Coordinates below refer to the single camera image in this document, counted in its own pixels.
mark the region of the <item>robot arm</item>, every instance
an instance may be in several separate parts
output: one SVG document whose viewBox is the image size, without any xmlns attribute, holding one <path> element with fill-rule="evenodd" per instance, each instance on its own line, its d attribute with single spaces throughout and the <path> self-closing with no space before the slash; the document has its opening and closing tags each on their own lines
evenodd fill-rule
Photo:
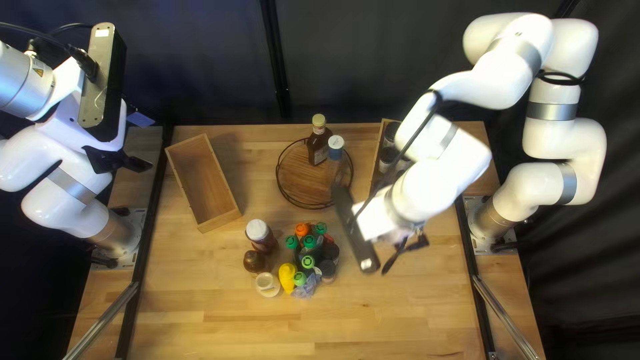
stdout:
<svg viewBox="0 0 640 360">
<path fill-rule="evenodd" d="M 430 88 L 445 101 L 490 109 L 508 108 L 521 98 L 553 44 L 551 21 L 538 14 L 510 13 L 478 18 L 465 32 L 465 52 L 475 66 L 451 74 Z M 403 148 L 436 104 L 424 94 L 404 118 L 395 144 Z M 447 119 L 433 115 L 406 155 L 416 164 L 392 186 L 380 190 L 357 217 L 365 240 L 399 241 L 448 208 L 491 160 L 489 148 Z M 353 206 L 356 213 L 362 203 Z"/>
<path fill-rule="evenodd" d="M 598 30 L 579 19 L 554 19 L 552 23 L 556 46 L 543 68 L 580 78 L 591 63 Z M 575 117 L 579 97 L 579 85 L 534 81 L 522 147 L 533 158 L 563 162 L 525 163 L 511 169 L 493 197 L 469 214 L 476 238 L 492 242 L 531 216 L 539 205 L 579 205 L 593 198 L 607 138 L 594 120 Z"/>
<path fill-rule="evenodd" d="M 0 110 L 39 120 L 0 140 L 0 189 L 21 190 L 58 164 L 24 197 L 22 211 L 37 224 L 84 238 L 119 258 L 137 240 L 121 218 L 95 200 L 111 182 L 114 166 L 101 167 L 89 157 L 132 159 L 122 152 L 124 43 L 113 24 L 93 27 L 89 52 L 98 64 L 91 79 L 73 58 L 52 70 L 0 42 Z M 137 165 L 137 170 L 151 166 Z"/>
</svg>

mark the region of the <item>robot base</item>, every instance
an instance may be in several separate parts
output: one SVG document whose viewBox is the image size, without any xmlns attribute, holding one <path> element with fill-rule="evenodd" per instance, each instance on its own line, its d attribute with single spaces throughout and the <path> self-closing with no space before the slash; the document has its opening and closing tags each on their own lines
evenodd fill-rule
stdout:
<svg viewBox="0 0 640 360">
<path fill-rule="evenodd" d="M 463 199 L 465 201 L 465 213 L 467 214 L 467 218 L 470 213 L 473 213 L 477 210 L 480 205 L 483 204 L 484 196 L 464 196 Z M 474 247 L 474 253 L 476 255 L 517 255 L 518 251 L 516 249 L 506 249 L 499 252 L 494 252 L 491 249 L 491 245 L 496 243 L 496 239 L 487 238 L 480 239 L 475 236 L 473 233 L 469 232 L 471 245 Z M 516 233 L 513 228 L 509 229 L 507 233 L 503 236 L 504 243 L 514 243 L 516 242 Z"/>
<path fill-rule="evenodd" d="M 105 265 L 91 264 L 92 271 L 102 270 L 130 270 L 134 268 L 136 260 L 138 258 L 138 244 L 142 237 L 142 228 L 145 223 L 145 217 L 147 216 L 147 209 L 130 209 L 131 213 L 126 217 L 122 217 L 122 220 L 127 222 L 131 226 L 133 239 L 131 240 L 131 246 L 125 251 L 124 256 L 118 258 L 118 266 L 114 268 L 108 268 Z M 97 248 L 93 251 L 93 257 L 110 260 L 111 258 L 106 255 L 104 249 Z"/>
</svg>

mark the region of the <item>metal frame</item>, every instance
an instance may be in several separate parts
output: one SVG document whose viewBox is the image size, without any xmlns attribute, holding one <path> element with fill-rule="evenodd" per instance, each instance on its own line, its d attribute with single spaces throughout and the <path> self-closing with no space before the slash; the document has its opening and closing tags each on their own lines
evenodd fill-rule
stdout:
<svg viewBox="0 0 640 360">
<path fill-rule="evenodd" d="M 476 291 L 480 293 L 480 295 L 482 295 L 482 298 L 484 299 L 484 301 L 491 307 L 495 315 L 498 316 L 498 319 L 502 321 L 502 324 L 507 329 L 507 332 L 509 333 L 509 335 L 511 335 L 511 338 L 515 341 L 516 345 L 518 345 L 518 349 L 520 350 L 522 355 L 525 357 L 525 359 L 539 360 L 540 357 L 538 356 L 536 351 L 533 350 L 533 347 L 531 347 L 531 344 L 529 344 L 529 342 L 524 337 L 524 335 L 520 332 L 520 329 L 518 329 L 518 327 L 513 322 L 509 314 L 507 314 L 507 312 L 504 310 L 502 305 L 500 305 L 500 302 L 498 301 L 498 299 L 496 299 L 495 296 L 493 296 L 493 293 L 491 292 L 489 287 L 484 283 L 484 281 L 482 281 L 477 275 L 473 275 L 471 277 L 471 280 L 474 283 L 474 288 L 476 289 Z"/>
<path fill-rule="evenodd" d="M 140 284 L 138 291 L 127 303 L 124 317 L 122 319 L 122 327 L 120 328 L 120 337 L 118 339 L 118 347 L 116 348 L 115 357 L 117 359 L 127 359 L 129 355 L 129 347 L 133 338 L 133 329 L 136 326 L 136 317 L 138 315 L 138 305 L 140 303 L 141 289 L 144 285 L 145 274 L 147 272 L 147 262 L 149 258 L 149 250 L 151 248 L 151 237 L 156 226 L 156 213 L 160 202 L 160 193 L 162 192 L 164 182 L 164 171 L 166 170 L 166 154 L 164 148 L 171 145 L 171 137 L 173 136 L 173 123 L 169 122 L 163 126 L 163 141 L 160 148 L 160 155 L 156 166 L 156 175 L 151 189 L 149 205 L 147 208 L 147 217 L 145 225 L 142 229 L 142 239 L 138 245 L 138 258 L 136 266 L 131 277 L 132 282 Z"/>
<path fill-rule="evenodd" d="M 471 236 L 469 226 L 467 224 L 467 214 L 465 213 L 464 195 L 460 195 L 456 201 L 456 214 L 458 216 L 458 226 L 460 227 L 460 236 L 462 237 L 462 247 L 465 251 L 465 259 L 467 260 L 467 271 L 469 272 L 470 285 L 473 283 L 473 278 L 478 274 L 478 265 L 476 263 L 476 254 L 474 248 L 471 245 Z M 480 337 L 484 347 L 484 353 L 487 360 L 495 360 L 491 357 L 491 354 L 495 354 L 495 345 L 493 344 L 493 335 L 491 334 L 491 325 L 489 324 L 489 314 L 486 312 L 486 306 L 480 293 L 472 286 L 474 297 L 474 304 L 476 305 L 476 316 L 478 318 L 478 327 L 480 328 Z"/>
<path fill-rule="evenodd" d="M 77 344 L 69 350 L 62 360 L 76 360 L 79 359 L 84 352 L 86 352 L 93 342 L 100 336 L 107 325 L 111 323 L 113 318 L 118 314 L 120 309 L 127 304 L 133 296 L 139 293 L 138 283 L 132 282 L 127 288 L 118 296 L 118 298 L 106 309 L 106 311 L 100 315 L 93 325 L 87 330 L 83 337 L 77 342 Z"/>
</svg>

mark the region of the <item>black pole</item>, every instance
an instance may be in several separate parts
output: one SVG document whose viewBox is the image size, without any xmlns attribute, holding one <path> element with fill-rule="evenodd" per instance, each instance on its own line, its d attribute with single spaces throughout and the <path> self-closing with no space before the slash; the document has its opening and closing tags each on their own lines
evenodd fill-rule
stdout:
<svg viewBox="0 0 640 360">
<path fill-rule="evenodd" d="M 275 0 L 260 0 L 260 9 L 262 10 L 262 21 L 264 22 L 264 31 L 267 36 L 267 45 L 269 46 L 273 83 L 276 88 L 275 93 L 278 99 L 278 107 L 280 108 L 280 117 L 288 121 L 291 117 L 291 100 L 289 98 L 284 56 L 282 55 L 282 42 L 280 41 L 280 28 L 278 27 L 278 12 L 276 11 Z"/>
<path fill-rule="evenodd" d="M 486 305 L 484 299 L 478 293 L 473 286 L 473 275 L 478 274 L 478 266 L 476 263 L 476 254 L 474 248 L 471 245 L 471 235 L 469 225 L 467 224 L 467 214 L 465 213 L 465 201 L 464 195 L 460 195 L 456 201 L 456 213 L 458 215 L 458 226 L 460 227 L 460 236 L 462 237 L 462 248 L 465 251 L 465 258 L 467 260 L 467 270 L 469 272 L 469 285 L 471 286 L 471 293 L 474 297 L 474 303 L 476 305 L 476 316 L 478 318 L 478 327 L 480 328 L 480 338 L 484 347 L 484 354 L 487 360 L 492 360 L 489 353 L 495 352 L 495 345 L 493 344 L 493 335 L 491 334 L 491 325 L 489 324 L 489 314 L 486 312 Z"/>
</svg>

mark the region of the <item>black cable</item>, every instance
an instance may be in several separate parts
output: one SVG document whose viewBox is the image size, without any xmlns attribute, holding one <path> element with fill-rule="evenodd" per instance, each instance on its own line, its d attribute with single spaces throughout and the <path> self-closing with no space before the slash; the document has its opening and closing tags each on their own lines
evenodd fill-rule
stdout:
<svg viewBox="0 0 640 360">
<path fill-rule="evenodd" d="M 83 22 L 72 22 L 70 24 L 64 24 L 62 26 L 58 26 L 57 28 L 51 30 L 49 32 L 49 35 L 57 35 L 60 34 L 66 30 L 70 30 L 70 29 L 77 29 L 77 28 L 86 28 L 86 29 L 91 29 L 92 27 L 94 27 L 95 25 L 93 24 L 85 24 Z"/>
<path fill-rule="evenodd" d="M 564 76 L 566 79 L 552 79 L 552 78 L 549 78 L 549 76 Z M 582 85 L 585 82 L 585 75 L 582 75 L 581 77 L 576 78 L 571 74 L 567 74 L 565 72 L 558 72 L 558 71 L 540 70 L 540 72 L 536 77 L 546 83 L 550 83 L 553 85 L 573 86 L 573 85 Z"/>
<path fill-rule="evenodd" d="M 42 40 L 45 40 L 46 42 L 52 45 L 61 47 L 73 59 L 75 59 L 78 62 L 78 66 L 80 66 L 80 69 L 84 71 L 85 76 L 89 80 L 91 81 L 95 80 L 95 76 L 98 73 L 98 63 L 95 62 L 94 59 L 91 59 L 91 57 L 86 53 L 86 51 L 79 49 L 71 44 L 65 45 L 62 42 L 58 41 L 58 39 L 51 36 L 50 34 L 45 34 L 41 31 L 25 28 L 24 26 L 13 25 L 13 24 L 9 24 L 8 22 L 0 22 L 0 28 L 13 29 L 16 31 L 27 33 L 27 34 L 36 36 L 38 38 L 41 38 Z"/>
<path fill-rule="evenodd" d="M 422 129 L 424 129 L 424 127 L 427 126 L 427 123 L 429 122 L 429 120 L 431 120 L 433 115 L 436 113 L 436 109 L 439 107 L 440 103 L 442 102 L 442 95 L 440 95 L 438 90 L 429 89 L 429 90 L 427 90 L 425 92 L 425 94 L 430 93 L 430 92 L 433 92 L 435 94 L 435 96 L 436 96 L 436 101 L 433 104 L 433 107 L 431 108 L 431 111 L 429 111 L 429 113 L 427 114 L 427 117 L 424 118 L 424 121 L 422 121 L 420 126 L 413 133 L 413 135 L 411 135 L 411 138 L 409 138 L 409 141 L 407 141 L 406 144 L 404 145 L 404 147 L 402 148 L 402 150 L 400 150 L 400 152 L 398 153 L 396 158 L 393 160 L 391 165 L 389 165 L 389 168 L 395 168 L 396 167 L 398 161 L 400 161 L 400 159 L 404 156 L 406 151 L 409 149 L 409 146 L 411 146 L 411 144 L 413 144 L 413 141 L 418 137 L 418 135 L 420 134 Z M 391 179 L 391 175 L 394 175 L 394 174 L 395 173 L 393 171 L 387 172 L 385 174 L 385 177 L 382 179 L 382 181 L 380 181 L 378 183 L 378 185 L 376 186 L 376 189 L 373 192 L 371 192 L 371 194 L 369 195 L 367 200 L 365 200 L 364 204 L 362 204 L 360 209 L 355 213 L 355 215 L 353 215 L 353 218 L 351 219 L 351 229 L 352 230 L 353 230 L 353 228 L 354 228 L 354 226 L 356 224 L 356 220 L 358 220 L 358 217 L 360 216 L 360 214 L 362 213 L 364 208 L 366 208 L 367 205 L 369 205 L 369 203 L 373 200 L 373 198 L 376 196 L 378 191 L 380 191 L 380 189 L 383 188 L 383 186 Z"/>
<path fill-rule="evenodd" d="M 41 31 L 25 28 L 24 26 L 20 26 L 20 25 L 9 24 L 8 22 L 0 22 L 0 28 L 12 29 L 12 30 L 15 30 L 15 31 L 20 31 L 20 32 L 25 33 L 25 34 L 33 35 L 33 36 L 41 38 L 42 40 L 46 40 L 50 44 L 53 44 L 53 45 L 56 45 L 56 46 L 60 46 L 64 50 L 67 49 L 67 46 L 65 44 L 61 43 L 60 41 L 58 41 L 58 39 L 52 37 L 51 35 L 49 35 L 47 33 L 42 33 Z"/>
</svg>

